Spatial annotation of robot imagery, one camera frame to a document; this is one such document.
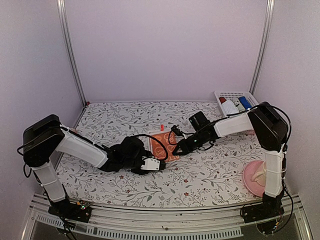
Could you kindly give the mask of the light blue terry towel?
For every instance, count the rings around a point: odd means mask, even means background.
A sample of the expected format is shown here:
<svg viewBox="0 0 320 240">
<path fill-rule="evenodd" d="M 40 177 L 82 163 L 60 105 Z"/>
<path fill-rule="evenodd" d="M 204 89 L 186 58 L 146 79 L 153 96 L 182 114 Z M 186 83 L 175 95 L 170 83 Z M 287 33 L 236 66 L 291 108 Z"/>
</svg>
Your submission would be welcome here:
<svg viewBox="0 0 320 240">
<path fill-rule="evenodd" d="M 238 108 L 235 106 L 235 104 L 230 99 L 223 102 L 222 107 L 223 107 L 227 116 L 239 113 Z"/>
</svg>

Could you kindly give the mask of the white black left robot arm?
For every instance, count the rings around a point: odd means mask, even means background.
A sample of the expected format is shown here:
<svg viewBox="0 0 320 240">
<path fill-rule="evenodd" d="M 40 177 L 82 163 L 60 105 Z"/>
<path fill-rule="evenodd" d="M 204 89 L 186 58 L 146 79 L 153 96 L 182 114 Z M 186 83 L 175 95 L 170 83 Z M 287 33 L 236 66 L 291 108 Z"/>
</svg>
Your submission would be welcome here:
<svg viewBox="0 0 320 240">
<path fill-rule="evenodd" d="M 55 114 L 27 127 L 22 133 L 22 145 L 16 151 L 43 188 L 50 207 L 63 217 L 86 213 L 89 208 L 71 202 L 57 173 L 60 157 L 69 155 L 104 173 L 129 169 L 145 175 L 161 168 L 160 161 L 145 148 L 139 135 L 127 136 L 112 146 L 99 145 L 62 124 Z"/>
</svg>

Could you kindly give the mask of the orange patterned towel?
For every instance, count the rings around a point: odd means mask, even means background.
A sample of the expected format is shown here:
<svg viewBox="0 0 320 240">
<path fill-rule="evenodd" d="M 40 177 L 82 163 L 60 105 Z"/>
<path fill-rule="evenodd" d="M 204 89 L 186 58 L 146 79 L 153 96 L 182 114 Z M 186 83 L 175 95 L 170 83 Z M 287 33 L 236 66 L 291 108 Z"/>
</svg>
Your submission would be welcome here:
<svg viewBox="0 0 320 240">
<path fill-rule="evenodd" d="M 161 125 L 160 129 L 147 132 L 148 135 L 156 138 L 165 147 L 168 153 L 167 159 L 165 160 L 166 163 L 177 161 L 180 159 L 179 156 L 175 156 L 172 154 L 172 151 L 174 150 L 178 142 L 176 135 L 173 132 L 170 134 L 170 132 L 171 130 L 169 128 L 164 128 L 163 125 Z M 164 148 L 154 139 L 148 139 L 148 148 L 157 159 L 163 159 L 166 156 Z"/>
</svg>

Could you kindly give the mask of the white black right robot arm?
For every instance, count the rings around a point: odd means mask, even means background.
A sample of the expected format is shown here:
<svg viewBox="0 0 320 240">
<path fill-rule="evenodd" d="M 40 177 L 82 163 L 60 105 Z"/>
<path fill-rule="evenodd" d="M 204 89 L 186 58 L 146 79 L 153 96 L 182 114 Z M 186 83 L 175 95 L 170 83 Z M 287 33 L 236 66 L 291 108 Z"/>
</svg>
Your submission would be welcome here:
<svg viewBox="0 0 320 240">
<path fill-rule="evenodd" d="M 281 206 L 287 189 L 284 179 L 287 171 L 288 141 L 292 132 L 290 118 L 280 108 L 262 102 L 249 110 L 234 113 L 215 121 L 209 121 L 202 111 L 189 118 L 194 133 L 180 140 L 172 154 L 185 156 L 209 142 L 245 131 L 253 131 L 264 161 L 260 165 L 265 171 L 262 204 L 258 213 L 269 218 Z"/>
</svg>

